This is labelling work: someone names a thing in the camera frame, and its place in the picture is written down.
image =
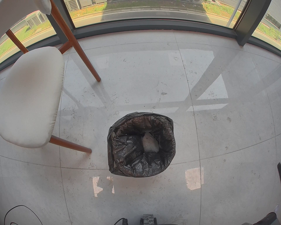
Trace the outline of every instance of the white paper in trash can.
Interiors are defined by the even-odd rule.
[[[159,152],[159,143],[149,132],[142,137],[142,144],[144,152]]]

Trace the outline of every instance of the tile floor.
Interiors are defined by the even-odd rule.
[[[92,154],[50,143],[26,149],[0,137],[0,224],[9,209],[25,205],[10,211],[5,224],[114,224],[122,217],[139,224],[151,213],[159,224],[240,225],[280,204],[280,57],[185,31],[79,42],[102,80],[95,81],[74,49],[64,54],[53,134]],[[0,72],[0,88],[8,71]],[[154,177],[108,171],[109,127],[135,111],[174,121],[176,156]]]

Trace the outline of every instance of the white chair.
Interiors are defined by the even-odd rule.
[[[12,41],[16,41],[24,52],[10,69],[0,89],[0,135],[4,140],[26,148],[40,148],[50,142],[91,153],[89,148],[52,135],[63,88],[62,52],[69,46],[73,46],[78,54],[78,50],[83,52],[66,23],[62,30],[69,42],[60,50],[43,47],[28,51],[9,30],[21,18],[36,10],[52,13],[60,27],[65,23],[53,0],[0,0],[0,36],[8,32]],[[97,73],[93,75],[100,80]]]

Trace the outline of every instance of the glass pane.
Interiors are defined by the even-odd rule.
[[[188,19],[232,28],[247,0],[64,0],[75,27],[137,18]]]
[[[281,1],[272,0],[262,21],[252,34],[281,50]]]
[[[47,16],[40,11],[27,15],[12,26],[11,31],[25,47],[56,34]],[[6,34],[0,38],[0,63],[18,51],[18,47]]]

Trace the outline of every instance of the trash can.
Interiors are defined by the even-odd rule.
[[[159,152],[144,152],[142,137],[149,132]],[[151,177],[163,172],[176,154],[173,120],[156,113],[133,112],[116,121],[107,136],[108,165],[112,174]]]

